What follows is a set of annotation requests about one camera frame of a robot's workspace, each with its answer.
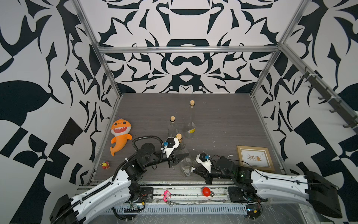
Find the glass bottle with cork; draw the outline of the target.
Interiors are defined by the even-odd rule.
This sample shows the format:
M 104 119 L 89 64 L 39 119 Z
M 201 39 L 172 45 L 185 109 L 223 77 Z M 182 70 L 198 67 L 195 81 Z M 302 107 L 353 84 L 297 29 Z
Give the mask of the glass bottle with cork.
M 179 149 L 177 151 L 177 153 L 179 155 L 181 154 L 185 154 L 186 156 L 178 163 L 181 172 L 183 174 L 183 176 L 185 177 L 189 177 L 192 174 L 192 168 L 193 168 L 193 161 L 192 158 L 186 148 L 185 143 L 183 142 L 183 137 L 182 134 L 178 133 L 176 135 L 176 138 L 179 140 Z
M 176 137 L 179 133 L 179 129 L 177 127 L 177 124 L 175 123 L 176 118 L 174 116 L 170 117 L 170 123 L 167 127 L 167 132 L 169 137 Z

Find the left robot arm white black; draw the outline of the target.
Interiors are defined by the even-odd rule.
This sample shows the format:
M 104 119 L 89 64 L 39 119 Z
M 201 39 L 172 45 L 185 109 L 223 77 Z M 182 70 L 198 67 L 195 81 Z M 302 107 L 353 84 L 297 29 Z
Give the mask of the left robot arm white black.
M 139 199 L 141 187 L 138 181 L 147 167 L 167 162 L 169 167 L 178 165 L 189 152 L 176 143 L 173 148 L 155 151 L 154 145 L 144 144 L 135 154 L 124 160 L 113 176 L 94 188 L 74 197 L 65 195 L 58 199 L 51 215 L 52 224 L 88 224 L 103 212 L 120 203 Z

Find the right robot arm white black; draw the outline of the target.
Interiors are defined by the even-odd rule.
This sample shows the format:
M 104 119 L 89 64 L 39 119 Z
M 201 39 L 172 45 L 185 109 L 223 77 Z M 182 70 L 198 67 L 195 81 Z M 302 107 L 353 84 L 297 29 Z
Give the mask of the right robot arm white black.
M 260 199 L 281 199 L 307 205 L 317 213 L 342 218 L 337 186 L 316 172 L 304 175 L 281 175 L 241 166 L 224 156 L 212 161 L 206 154 L 197 156 L 192 171 L 212 184 L 214 179 L 231 180 L 244 192 Z

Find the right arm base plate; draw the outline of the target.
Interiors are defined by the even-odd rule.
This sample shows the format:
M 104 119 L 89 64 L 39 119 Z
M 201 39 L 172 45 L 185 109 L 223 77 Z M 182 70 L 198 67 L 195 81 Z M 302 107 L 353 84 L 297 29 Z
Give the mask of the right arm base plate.
M 228 187 L 228 196 L 233 203 L 249 203 L 252 200 L 239 187 Z

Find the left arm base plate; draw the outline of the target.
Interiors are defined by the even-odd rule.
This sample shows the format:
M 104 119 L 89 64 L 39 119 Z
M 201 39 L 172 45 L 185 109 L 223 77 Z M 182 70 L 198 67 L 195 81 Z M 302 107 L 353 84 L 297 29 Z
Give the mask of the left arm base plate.
M 153 202 L 153 193 L 154 193 L 153 187 L 141 188 L 139 195 L 134 198 L 135 202 L 136 203 L 139 203 L 139 202 L 152 203 Z

